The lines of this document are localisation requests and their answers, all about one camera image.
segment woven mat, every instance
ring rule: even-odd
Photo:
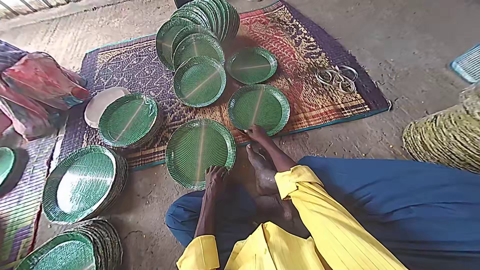
[[[278,87],[287,96],[291,114],[279,135],[355,120],[388,108],[386,99],[354,56],[284,1],[240,15],[240,29],[235,40],[223,44],[226,58],[244,46],[259,46],[271,51],[278,60],[275,75],[266,83]],[[315,78],[314,71],[335,65],[357,70],[358,93],[342,94]],[[224,124],[238,144],[248,140],[228,119],[227,103],[241,84],[228,77],[223,95],[205,108],[189,108],[180,103],[172,89],[173,72],[159,61],[155,35],[106,45],[86,54],[81,74],[88,80],[90,95],[112,86],[142,92],[159,102],[167,124],[162,133],[141,150],[120,153],[130,167],[164,162],[167,141],[181,124],[196,118],[210,118]],[[71,109],[60,158],[79,147],[102,144],[96,129],[83,117],[87,102]]]
[[[33,250],[43,184],[55,142],[56,136],[37,139],[26,144],[25,153],[15,150],[15,164],[23,165],[20,173],[15,173],[21,175],[16,186],[0,197],[0,270],[13,269]]]

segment paper plate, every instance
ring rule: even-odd
[[[259,47],[243,48],[227,61],[228,73],[246,85],[267,80],[275,73],[276,67],[275,56]]]
[[[8,147],[0,147],[0,186],[12,171],[14,163],[14,152]]]
[[[115,228],[104,219],[92,219],[50,238],[16,269],[116,270],[122,254]]]
[[[208,56],[220,62],[221,65],[225,63],[225,56],[220,43],[214,37],[197,33],[184,38],[177,46],[173,54],[175,70],[195,56]]]
[[[176,48],[178,47],[178,45],[180,44],[180,42],[182,40],[184,40],[189,35],[192,35],[192,34],[195,34],[195,33],[202,33],[202,34],[209,35],[209,36],[216,39],[215,34],[212,31],[210,31],[209,29],[206,29],[205,27],[203,27],[201,25],[189,25],[189,26],[186,26],[186,27],[182,28],[178,32],[178,34],[175,36],[175,38],[173,39],[173,43],[172,43],[173,51],[176,50]]]
[[[104,143],[113,147],[139,147],[158,125],[157,103],[144,94],[123,96],[103,112],[98,133]]]
[[[94,248],[79,233],[62,233],[30,253],[17,270],[96,269]]]
[[[282,130],[290,115],[285,95],[269,85],[247,85],[235,92],[228,103],[228,116],[233,125],[248,129],[256,124],[269,136]]]
[[[210,29],[210,27],[211,27],[210,26],[210,20],[208,19],[207,14],[205,14],[205,12],[200,7],[198,7],[197,5],[192,5],[190,3],[187,3],[187,4],[183,5],[181,8],[179,8],[179,10],[188,11],[190,14],[197,15],[202,20],[201,25]]]
[[[170,17],[170,20],[173,18],[183,18],[191,22],[194,22],[194,24],[196,25],[202,25],[202,26],[208,27],[208,25],[205,24],[203,18],[200,15],[185,9],[177,9]]]
[[[111,205],[127,177],[126,161],[98,145],[77,149],[47,177],[42,209],[49,221],[72,224]]]
[[[236,146],[232,134],[210,119],[195,119],[180,126],[167,144],[166,164],[170,176],[188,189],[205,189],[205,170],[235,163]]]
[[[213,26],[211,30],[215,33],[216,38],[219,38],[220,31],[223,31],[223,27],[221,25],[222,18],[220,17],[220,10],[218,6],[214,3],[213,0],[200,0],[200,2],[205,3],[211,11],[211,15],[209,18],[212,18],[213,21],[210,22],[210,26]]]
[[[224,1],[226,7],[228,8],[228,30],[225,39],[233,39],[238,32],[240,25],[240,16],[237,12],[237,9],[233,7],[229,2]]]
[[[190,107],[212,104],[223,93],[227,75],[223,66],[207,56],[190,58],[173,76],[173,88],[180,101]]]
[[[84,118],[87,125],[98,128],[100,116],[102,116],[107,106],[129,94],[130,92],[123,87],[110,87],[96,94],[90,102],[88,102],[87,108],[85,109]]]
[[[210,0],[210,2],[213,3],[217,7],[217,10],[218,10],[218,17],[219,17],[218,23],[219,24],[218,24],[218,32],[217,32],[216,37],[219,41],[223,41],[223,39],[225,38],[224,34],[226,32],[225,21],[228,21],[228,18],[225,17],[225,10],[224,10],[224,6],[222,4],[222,0]]]
[[[228,37],[228,31],[230,29],[230,24],[232,21],[230,20],[230,9],[228,8],[229,3],[224,1],[224,0],[219,0],[220,4],[223,7],[223,14],[225,21],[223,22],[223,35],[222,35],[222,41],[227,39]]]
[[[173,17],[166,21],[158,30],[155,40],[155,49],[160,61],[170,70],[172,64],[172,42],[175,35],[185,26],[194,25],[196,22],[181,17]]]

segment blue pants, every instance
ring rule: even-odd
[[[225,193],[228,196],[217,199],[215,208],[215,238],[221,269],[227,264],[235,243],[247,239],[256,229],[252,223],[255,201],[240,184],[230,185],[228,189]],[[188,246],[193,240],[204,193],[185,194],[168,208],[165,223],[182,246]]]
[[[411,270],[477,270],[480,175],[410,160],[304,157],[326,191]],[[252,198],[241,187],[216,210],[220,265],[255,228]],[[179,198],[166,223],[184,246],[193,239],[203,192]]]

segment concrete floor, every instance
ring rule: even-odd
[[[240,12],[273,0],[231,0]],[[50,53],[61,65],[79,69],[84,53],[101,45],[152,34],[175,10],[171,0],[85,0],[2,22],[0,39]],[[393,109],[366,119],[277,139],[294,159],[305,155],[408,159],[401,135],[412,120],[457,103],[467,86],[447,65],[480,37],[479,0],[289,0],[325,28],[379,81]],[[252,179],[239,151],[235,170]],[[174,269],[183,248],[164,224],[168,206],[188,191],[166,167],[133,172],[113,209],[105,213],[124,246],[122,269]],[[37,245],[66,229],[42,217]]]

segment knee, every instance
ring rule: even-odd
[[[169,228],[177,228],[200,215],[204,191],[194,191],[183,195],[173,202],[165,214],[165,224]]]

